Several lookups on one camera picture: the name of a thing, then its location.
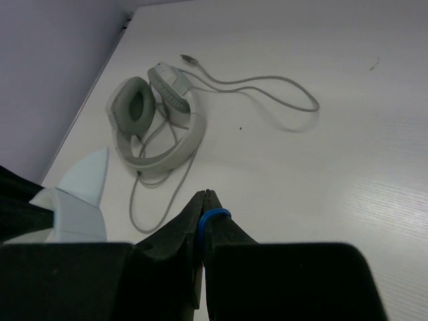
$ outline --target blue band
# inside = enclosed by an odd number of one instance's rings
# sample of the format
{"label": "blue band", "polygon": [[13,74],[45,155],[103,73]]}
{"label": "blue band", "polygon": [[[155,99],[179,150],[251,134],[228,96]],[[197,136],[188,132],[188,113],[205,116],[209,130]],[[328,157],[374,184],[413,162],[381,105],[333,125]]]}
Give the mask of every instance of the blue band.
{"label": "blue band", "polygon": [[205,225],[207,224],[208,220],[212,218],[213,216],[228,216],[232,217],[232,214],[226,209],[210,209],[208,212],[205,212],[204,215],[202,215],[201,219],[198,223],[198,245],[201,250],[203,250],[203,234],[205,230]]}

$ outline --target gray ear pad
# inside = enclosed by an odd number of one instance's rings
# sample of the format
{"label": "gray ear pad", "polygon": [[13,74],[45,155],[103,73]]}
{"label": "gray ear pad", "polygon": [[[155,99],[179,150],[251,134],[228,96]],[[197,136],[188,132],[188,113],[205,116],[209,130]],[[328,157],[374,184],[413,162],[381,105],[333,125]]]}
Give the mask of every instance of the gray ear pad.
{"label": "gray ear pad", "polygon": [[190,106],[187,101],[182,99],[180,95],[176,93],[175,90],[162,79],[162,77],[159,76],[158,72],[154,68],[150,68],[147,71],[147,76],[153,88],[162,96],[168,105],[185,114],[190,112]]}
{"label": "gray ear pad", "polygon": [[130,78],[112,103],[112,114],[119,131],[144,135],[153,121],[156,109],[150,86],[140,77]]}

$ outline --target white headphones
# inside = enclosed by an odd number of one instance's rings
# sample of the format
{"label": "white headphones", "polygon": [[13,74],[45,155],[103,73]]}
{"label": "white headphones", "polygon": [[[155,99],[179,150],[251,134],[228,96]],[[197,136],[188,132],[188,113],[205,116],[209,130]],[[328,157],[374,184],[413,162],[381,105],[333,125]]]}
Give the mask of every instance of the white headphones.
{"label": "white headphones", "polygon": [[183,164],[198,148],[207,125],[205,114],[192,83],[176,67],[161,62],[149,69],[147,74],[151,85],[167,106],[190,114],[189,129],[176,145],[150,158],[133,155],[131,138],[147,132],[156,109],[150,85],[140,77],[123,81],[111,95],[106,111],[113,127],[117,153],[128,166],[138,171],[169,171]]}

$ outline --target headphone cord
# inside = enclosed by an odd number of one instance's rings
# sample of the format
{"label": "headphone cord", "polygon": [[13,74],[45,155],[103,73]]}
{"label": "headphone cord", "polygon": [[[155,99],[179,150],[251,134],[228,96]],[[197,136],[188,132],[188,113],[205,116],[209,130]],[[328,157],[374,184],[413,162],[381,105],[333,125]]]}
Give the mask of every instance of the headphone cord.
{"label": "headphone cord", "polygon": [[276,101],[278,104],[281,104],[285,107],[289,107],[289,108],[294,109],[294,110],[299,110],[300,112],[317,112],[320,109],[320,103],[317,101],[317,99],[315,99],[315,97],[313,97],[313,95],[311,95],[311,93],[309,91],[307,91],[307,89],[305,89],[305,87],[303,87],[299,83],[295,82],[293,79],[289,79],[287,77],[282,77],[282,76],[257,76],[257,77],[244,78],[242,80],[234,80],[234,81],[225,82],[222,80],[218,80],[218,79],[214,78],[212,75],[210,75],[208,73],[208,71],[195,58],[192,58],[191,56],[188,56],[188,55],[181,55],[181,58],[183,60],[185,60],[189,65],[196,67],[205,77],[207,77],[212,82],[215,82],[216,84],[235,85],[235,84],[242,84],[244,82],[252,82],[254,80],[281,80],[283,82],[287,82],[287,83],[293,85],[294,87],[297,87],[301,91],[303,91],[303,93],[310,99],[310,101],[313,105],[313,108],[303,108],[303,107],[299,107],[299,106],[296,106],[293,104],[289,104],[283,100],[280,100],[279,98],[276,98],[275,96],[271,95],[270,93],[266,92],[265,90],[260,89],[260,88],[255,87],[255,86],[244,86],[244,87],[239,87],[239,88],[229,89],[229,90],[217,88],[217,87],[209,84],[208,82],[206,82],[204,79],[202,79],[200,76],[194,74],[193,72],[188,72],[187,70],[179,69],[182,73],[188,74],[188,75],[198,79],[198,81],[200,81],[202,84],[206,85],[207,87],[211,88],[212,90],[215,90],[216,92],[232,93],[232,92],[240,92],[241,90],[252,89],[252,90],[257,90],[258,92],[261,92],[263,95],[265,95],[265,96],[269,97],[270,99]]}
{"label": "headphone cord", "polygon": [[[216,78],[214,78],[212,75],[210,75],[208,73],[208,71],[195,59],[192,58],[191,56],[187,56],[187,55],[181,55],[181,57],[191,66],[196,67],[205,77],[207,77],[209,80],[211,80],[212,82],[216,83],[216,84],[221,84],[221,85],[234,85],[234,84],[242,84],[244,82],[252,82],[254,80],[281,80],[283,82],[287,82],[291,85],[293,85],[294,87],[297,87],[298,89],[300,89],[303,93],[305,93],[305,95],[310,99],[313,108],[304,108],[304,107],[299,107],[293,104],[289,104],[283,100],[280,100],[279,98],[276,98],[275,96],[271,95],[269,92],[266,92],[265,90],[262,90],[261,88],[255,87],[255,86],[243,86],[243,87],[239,87],[239,88],[235,88],[235,89],[230,89],[230,90],[225,90],[225,89],[221,89],[221,88],[217,88],[211,84],[209,84],[208,82],[206,82],[204,79],[202,79],[200,76],[194,74],[193,72],[188,72],[187,70],[183,70],[183,69],[179,69],[182,73],[184,74],[188,74],[192,77],[194,77],[195,79],[197,79],[198,81],[200,81],[202,84],[206,85],[207,87],[209,87],[212,90],[215,90],[216,92],[223,92],[223,93],[234,93],[234,92],[239,92],[242,90],[248,90],[248,89],[252,89],[252,90],[256,90],[260,93],[262,93],[263,95],[271,98],[272,100],[274,100],[275,102],[277,102],[278,104],[281,104],[285,107],[289,107],[291,109],[294,110],[298,110],[300,112],[317,112],[320,109],[320,103],[317,101],[317,99],[315,99],[315,97],[313,97],[313,95],[311,95],[311,93],[309,93],[309,91],[307,91],[307,89],[305,89],[305,87],[303,87],[302,85],[300,85],[299,83],[295,82],[292,79],[289,79],[287,77],[282,77],[282,76],[257,76],[257,77],[250,77],[250,78],[244,78],[242,80],[234,80],[234,81],[223,81],[223,80],[218,80]],[[177,128],[181,128],[181,129],[188,129],[185,126],[182,126],[180,124],[175,124],[173,122],[171,122],[170,118],[169,118],[169,114],[168,114],[168,110],[165,107],[165,104],[162,101],[162,105],[164,108],[164,112],[163,113],[159,108],[158,105],[156,105],[156,109],[159,111],[159,113],[162,115],[162,117],[164,118],[164,120],[162,121],[162,123],[154,130],[154,132],[152,134],[150,134],[147,139],[145,141],[142,140],[142,137],[137,136],[139,142],[141,143],[141,149],[139,152],[138,157],[140,158],[144,158],[146,156],[146,147],[147,145],[161,132],[161,130],[168,124],[171,133],[174,136],[174,142],[175,144],[178,143],[178,139],[177,139],[177,134],[174,131],[173,127],[177,127]],[[189,163],[187,165],[187,169],[185,171],[185,174],[183,175],[183,177],[181,178],[179,184],[177,185],[176,189],[174,190],[173,196],[171,197],[168,205],[167,205],[167,209],[164,212],[164,215],[162,216],[162,218],[160,219],[160,221],[151,229],[142,229],[140,228],[135,220],[134,220],[134,215],[132,214],[132,207],[134,204],[134,196],[135,196],[135,190],[136,190],[136,185],[137,183],[140,181],[141,184],[143,186],[145,186],[146,188],[149,189],[153,189],[156,187],[161,186],[171,175],[172,171],[168,171],[165,173],[164,177],[162,177],[159,181],[157,182],[153,182],[150,183],[148,181],[146,181],[146,179],[144,178],[144,174],[143,172],[137,172],[137,176],[135,178],[134,184],[132,186],[132,190],[131,190],[131,195],[130,195],[130,199],[129,199],[129,218],[130,221],[132,223],[132,225],[134,226],[134,228],[143,233],[143,234],[150,234],[155,232],[159,227],[161,227],[161,225],[165,222],[165,219],[168,216],[169,210],[171,209],[171,206],[174,203],[175,197],[177,196],[178,192],[180,191],[181,186],[183,185],[183,183],[185,182],[187,175],[189,174],[190,168],[192,167],[193,161],[195,160],[196,157],[196,153],[198,151],[198,148],[196,148],[196,150],[194,151],[194,153],[190,156],[189,158]]]}

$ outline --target white table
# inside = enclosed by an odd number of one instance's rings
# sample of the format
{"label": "white table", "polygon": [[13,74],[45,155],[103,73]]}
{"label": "white table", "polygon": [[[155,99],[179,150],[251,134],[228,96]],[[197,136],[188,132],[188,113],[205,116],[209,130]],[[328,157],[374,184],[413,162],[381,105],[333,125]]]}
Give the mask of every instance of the white table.
{"label": "white table", "polygon": [[[217,0],[139,9],[43,184],[55,186],[76,161],[113,147],[104,112],[110,93],[125,78],[146,78],[159,60],[184,67],[179,54],[190,54],[226,80],[290,77],[319,99],[318,116],[255,93],[199,93],[208,128],[168,220],[195,192],[214,189],[260,242],[354,244],[391,320],[427,320],[428,4],[396,2]],[[291,86],[260,85],[309,106]],[[166,148],[166,137],[152,152]],[[137,190],[140,224],[160,219],[184,169],[161,188]],[[101,205],[111,241],[144,237],[128,219],[133,180],[112,149]],[[205,307],[195,319],[208,320]]]}

